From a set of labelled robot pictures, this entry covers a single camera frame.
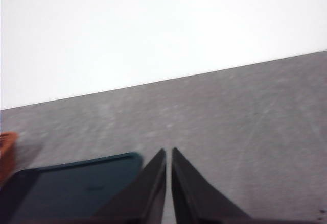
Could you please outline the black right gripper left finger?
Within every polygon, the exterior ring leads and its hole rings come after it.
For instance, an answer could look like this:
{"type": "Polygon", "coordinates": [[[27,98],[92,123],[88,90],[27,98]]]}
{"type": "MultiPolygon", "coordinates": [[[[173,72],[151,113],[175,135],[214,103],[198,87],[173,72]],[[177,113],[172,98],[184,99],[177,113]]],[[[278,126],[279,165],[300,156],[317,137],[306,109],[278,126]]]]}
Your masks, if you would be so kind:
{"type": "Polygon", "coordinates": [[[136,179],[77,223],[161,223],[166,196],[166,152],[160,149],[136,179]]]}

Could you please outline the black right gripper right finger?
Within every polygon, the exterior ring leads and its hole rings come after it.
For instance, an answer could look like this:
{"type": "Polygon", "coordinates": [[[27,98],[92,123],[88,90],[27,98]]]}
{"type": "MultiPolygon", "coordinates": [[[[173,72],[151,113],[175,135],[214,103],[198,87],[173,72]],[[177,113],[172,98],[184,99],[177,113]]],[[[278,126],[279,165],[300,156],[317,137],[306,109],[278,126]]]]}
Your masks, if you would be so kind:
{"type": "Polygon", "coordinates": [[[177,223],[257,223],[213,187],[177,148],[172,150],[171,186],[177,223]]]}

